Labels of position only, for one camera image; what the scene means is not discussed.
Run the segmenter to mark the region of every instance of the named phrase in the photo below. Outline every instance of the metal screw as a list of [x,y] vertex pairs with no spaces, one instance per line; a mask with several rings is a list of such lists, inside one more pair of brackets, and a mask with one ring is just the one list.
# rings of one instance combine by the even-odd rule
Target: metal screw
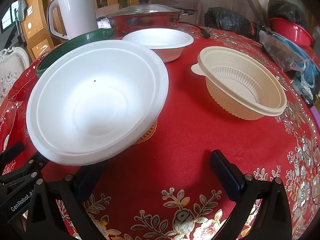
[[36,183],[37,183],[38,185],[41,185],[42,182],[43,182],[43,179],[38,179]]
[[72,176],[71,174],[68,174],[67,176],[64,177],[64,179],[65,179],[66,181],[70,181],[70,180],[73,179],[73,176]]
[[246,180],[253,180],[253,176],[251,174],[247,173],[247,174],[245,174],[244,177],[245,177]]
[[282,180],[277,177],[277,178],[275,178],[275,182],[278,183],[278,184],[281,184],[281,183],[282,183]]

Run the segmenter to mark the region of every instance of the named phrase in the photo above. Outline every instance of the lid knob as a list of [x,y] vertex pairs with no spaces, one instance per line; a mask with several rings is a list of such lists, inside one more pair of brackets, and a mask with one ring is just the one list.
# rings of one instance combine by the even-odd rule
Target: lid knob
[[148,4],[150,0],[139,0],[139,4]]

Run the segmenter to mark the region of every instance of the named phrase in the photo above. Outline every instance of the beige bowl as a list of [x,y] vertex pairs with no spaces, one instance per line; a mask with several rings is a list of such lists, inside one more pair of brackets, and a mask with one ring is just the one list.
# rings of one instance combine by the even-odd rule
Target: beige bowl
[[225,47],[207,47],[191,70],[206,77],[212,98],[245,120],[282,114],[287,99],[274,75],[253,58]]

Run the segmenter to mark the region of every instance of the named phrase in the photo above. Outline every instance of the purple object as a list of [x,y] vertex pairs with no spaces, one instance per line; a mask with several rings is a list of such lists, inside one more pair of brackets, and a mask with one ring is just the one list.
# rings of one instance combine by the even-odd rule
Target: purple object
[[318,131],[320,131],[320,114],[318,112],[318,109],[315,106],[312,106],[310,108],[310,112],[311,112],[311,114],[313,116],[313,119],[316,122],[316,126],[318,128]]

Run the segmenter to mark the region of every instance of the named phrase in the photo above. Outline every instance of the white ornate chair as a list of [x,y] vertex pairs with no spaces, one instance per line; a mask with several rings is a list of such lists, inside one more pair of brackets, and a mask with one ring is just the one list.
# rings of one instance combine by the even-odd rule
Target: white ornate chair
[[20,47],[0,51],[0,105],[13,83],[30,65],[27,52]]

